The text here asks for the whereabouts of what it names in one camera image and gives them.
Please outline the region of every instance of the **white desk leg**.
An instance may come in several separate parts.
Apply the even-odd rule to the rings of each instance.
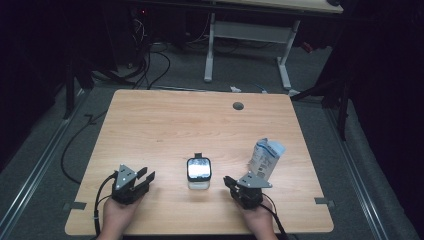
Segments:
[[[209,30],[209,49],[208,56],[206,57],[205,67],[205,82],[212,82],[213,72],[213,41],[215,38],[215,13],[211,13],[211,24]]]
[[[293,27],[287,39],[286,49],[282,57],[277,58],[278,68],[280,69],[281,80],[285,89],[290,90],[291,84],[289,75],[287,74],[286,61],[290,53],[290,49],[293,45],[294,38],[296,37],[297,29],[299,28],[300,20],[294,22]]]

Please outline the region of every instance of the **milk carton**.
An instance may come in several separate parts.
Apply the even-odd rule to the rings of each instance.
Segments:
[[[260,139],[256,142],[252,159],[249,161],[250,171],[268,181],[275,165],[285,151],[286,148],[277,141],[268,141],[267,138]]]

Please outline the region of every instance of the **table top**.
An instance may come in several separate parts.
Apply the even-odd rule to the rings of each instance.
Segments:
[[[235,110],[235,102],[244,108]],[[285,230],[332,231],[327,206],[315,203],[323,193],[287,95],[159,90],[115,93],[75,199],[87,205],[71,210],[65,230],[69,235],[95,234],[97,190],[125,164],[134,171],[148,167],[148,174],[156,172],[126,234],[249,233],[223,177],[239,179],[247,173],[261,138],[286,147],[269,179],[273,187],[263,189],[275,202]],[[188,189],[186,162],[194,153],[211,160],[208,190]],[[102,196],[110,195],[111,185]]]
[[[215,0],[216,2],[258,5],[263,7],[276,7],[293,10],[342,13],[341,6],[332,6],[327,0]]]

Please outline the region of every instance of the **hole in table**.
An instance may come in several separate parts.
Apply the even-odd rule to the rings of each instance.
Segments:
[[[242,110],[244,108],[244,105],[241,102],[235,102],[235,103],[233,103],[233,108],[235,110]]]

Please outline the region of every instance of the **hand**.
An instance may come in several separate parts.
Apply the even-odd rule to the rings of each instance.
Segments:
[[[264,198],[262,204],[269,209],[272,209],[272,204],[267,198]],[[237,204],[240,212],[243,214],[243,219],[250,231],[255,235],[258,240],[276,240],[278,239],[274,233],[272,224],[272,215],[268,210],[259,206],[255,209],[243,209],[242,206]]]
[[[120,204],[112,198],[107,199],[103,206],[103,228],[97,239],[120,239],[125,229],[127,229],[134,218],[137,207],[143,197],[144,196],[129,205]]]

